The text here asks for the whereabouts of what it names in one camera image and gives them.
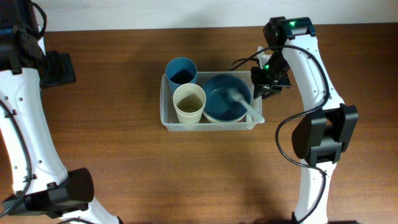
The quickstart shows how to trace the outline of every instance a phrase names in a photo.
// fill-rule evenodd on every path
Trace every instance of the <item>blue cup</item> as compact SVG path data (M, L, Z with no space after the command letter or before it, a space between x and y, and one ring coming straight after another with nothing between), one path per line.
M179 57L171 60L166 67L167 81L172 94L183 84L195 83L198 80L198 69L189 58Z

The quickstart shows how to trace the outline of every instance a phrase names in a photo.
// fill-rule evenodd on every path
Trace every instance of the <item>cup rim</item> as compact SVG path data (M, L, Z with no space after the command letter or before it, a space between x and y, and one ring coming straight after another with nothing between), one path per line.
M193 86L197 86L197 87L199 87L199 89L201 90L201 92L203 93L203 95L205 96L205 102L203 103L203 106L199 109L199 110L197 110L197 111L195 111L195 112L191 112L191 113L188 113L188 112L184 112L184 111L182 111L180 108L178 108L178 106L175 104L175 100L174 100L174 98L175 98L175 92L181 87L181 86L185 86L185 85L193 85ZM180 115L182 115L182 116L185 116L185 117L188 117L188 118L192 118L192 117L194 117L194 116L197 116L197 114L195 114L195 113L197 113L198 111L204 111L205 110L205 106L206 106L206 93L205 93L205 91L203 90L203 88L202 87L200 87L200 85L197 85L197 84L195 84L195 83L185 83L185 84L182 84L182 85L180 85L177 89L175 89L175 91L174 91L174 94L173 94L173 105L174 105L174 108L175 108L175 110L177 111L179 111L180 113Z
M176 84L176 85L183 85L183 84L178 84L178 83L173 82L171 79L169 79L169 76L167 75L167 67L169 67L170 63L171 63L172 61L176 60L176 59L188 59L188 60L191 61L192 64L195 66L196 73L195 73L195 75L193 76L193 78L190 80L190 82L192 82L192 80L194 80L195 77L198 75L198 67L197 67L197 65L195 64L195 62L193 62L193 60L191 60L191 59L189 59L189 58L187 58L187 57L176 57L176 58L173 58L171 61L168 62L168 64L166 65L166 69L165 69L165 74L166 74L167 80L168 80L169 82L172 82L172 83Z

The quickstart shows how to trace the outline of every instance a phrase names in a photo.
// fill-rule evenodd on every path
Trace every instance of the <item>beige cup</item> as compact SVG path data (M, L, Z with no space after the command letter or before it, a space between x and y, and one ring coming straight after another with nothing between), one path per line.
M199 123L206 105L206 94L200 86L186 83L175 90L173 103L180 123Z

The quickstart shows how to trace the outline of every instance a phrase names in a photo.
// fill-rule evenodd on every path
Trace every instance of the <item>blue bowl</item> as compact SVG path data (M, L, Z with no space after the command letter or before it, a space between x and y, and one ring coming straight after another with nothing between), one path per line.
M249 87L232 75L216 75L202 86L206 93L205 113L218 122L234 122L243 118L247 110L229 97L228 89L235 88L251 103Z

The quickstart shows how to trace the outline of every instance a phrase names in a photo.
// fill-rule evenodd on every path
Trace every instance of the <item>wooden table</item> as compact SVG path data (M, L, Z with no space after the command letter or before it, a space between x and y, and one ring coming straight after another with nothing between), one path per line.
M316 26L329 76L359 123L333 174L328 217L362 223L398 219L398 24ZM225 71L266 45L262 27L49 32L47 50L69 52L77 83L43 90L54 144L68 170L90 170L95 194L125 223L239 223L289 219L300 169L275 146L277 125L303 110L292 87L264 100L267 123L252 131L171 133L160 122L167 62L191 58ZM281 131L282 147L297 121ZM0 198L12 194L0 150ZM46 216L0 223L57 223Z

